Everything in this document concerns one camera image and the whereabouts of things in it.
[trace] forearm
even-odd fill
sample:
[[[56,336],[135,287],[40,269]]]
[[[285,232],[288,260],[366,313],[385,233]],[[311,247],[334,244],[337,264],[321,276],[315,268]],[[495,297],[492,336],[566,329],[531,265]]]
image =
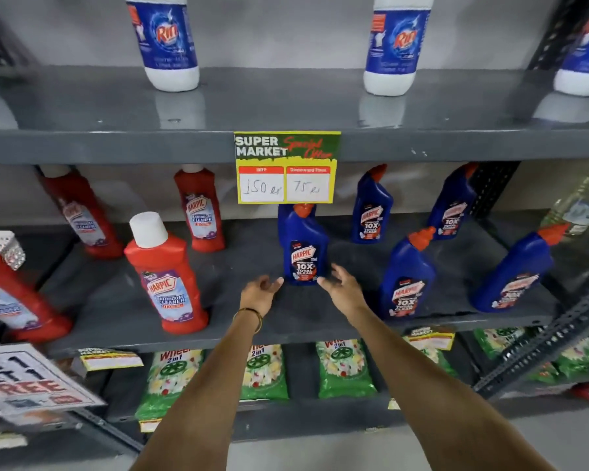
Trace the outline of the forearm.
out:
[[[224,470],[258,318],[243,311],[168,410],[133,467]]]
[[[551,469],[487,401],[371,310],[358,311],[350,322],[365,340],[433,470]]]

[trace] gold bracelet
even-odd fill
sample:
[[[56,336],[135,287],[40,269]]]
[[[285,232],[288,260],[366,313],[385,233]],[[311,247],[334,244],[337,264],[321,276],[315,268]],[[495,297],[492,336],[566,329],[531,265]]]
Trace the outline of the gold bracelet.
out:
[[[256,329],[256,331],[253,334],[258,333],[260,331],[260,329],[262,328],[262,324],[264,323],[264,318],[262,317],[262,315],[258,311],[256,311],[255,309],[251,309],[250,307],[243,307],[241,309],[238,309],[238,312],[236,312],[234,314],[234,318],[231,319],[231,322],[233,322],[236,319],[236,316],[238,315],[238,313],[240,311],[251,311],[251,312],[254,312],[256,314],[256,316],[258,316],[259,325],[258,325],[258,328]]]

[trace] white bottle cap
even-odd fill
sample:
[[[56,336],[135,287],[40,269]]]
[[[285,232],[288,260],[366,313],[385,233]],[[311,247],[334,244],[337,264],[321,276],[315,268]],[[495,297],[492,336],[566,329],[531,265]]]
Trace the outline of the white bottle cap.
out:
[[[181,170],[183,170],[185,173],[196,173],[203,170],[203,165],[198,163],[185,163],[181,165]]]
[[[72,171],[69,165],[40,165],[41,173],[47,178],[57,178]]]
[[[138,213],[129,220],[129,226],[133,232],[135,244],[141,248],[155,248],[168,239],[168,232],[159,213]]]

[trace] orange bottle nozzle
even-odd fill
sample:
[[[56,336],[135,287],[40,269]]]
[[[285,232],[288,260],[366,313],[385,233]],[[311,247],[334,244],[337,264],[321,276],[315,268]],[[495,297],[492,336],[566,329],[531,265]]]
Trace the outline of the orange bottle nozzle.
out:
[[[414,246],[417,250],[423,251],[425,248],[428,247],[430,241],[434,237],[434,233],[436,232],[436,228],[433,226],[429,228],[425,228],[424,230],[417,231],[415,233],[410,233],[408,235],[408,241],[410,244]]]
[[[569,223],[559,223],[557,225],[541,228],[537,231],[537,234],[542,237],[549,246],[554,246],[563,238],[567,228],[570,226],[571,224]]]
[[[312,208],[314,208],[314,204],[312,203],[298,203],[293,206],[293,210],[300,218],[307,218],[312,213]]]
[[[465,178],[471,178],[478,166],[478,162],[469,162],[468,164],[463,165],[463,168],[465,169]]]
[[[386,165],[385,163],[383,163],[382,165],[378,165],[376,167],[373,167],[371,170],[369,170],[369,175],[371,175],[371,178],[375,182],[379,182],[380,180],[382,180],[382,177],[386,173],[386,167],[387,166],[388,165]]]

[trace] hand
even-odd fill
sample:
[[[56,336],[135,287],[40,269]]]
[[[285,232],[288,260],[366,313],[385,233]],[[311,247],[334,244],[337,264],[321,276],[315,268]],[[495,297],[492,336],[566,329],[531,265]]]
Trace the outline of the hand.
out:
[[[339,283],[333,283],[326,277],[319,277],[317,282],[330,293],[331,300],[338,310],[347,316],[347,319],[361,310],[369,310],[358,281],[342,266],[331,263],[331,267],[331,275],[336,277]]]
[[[242,290],[240,309],[244,309],[245,307],[255,309],[264,317],[271,309],[275,292],[279,291],[283,283],[284,278],[278,277],[273,284],[270,284],[267,275],[260,276],[256,280],[251,281]]]

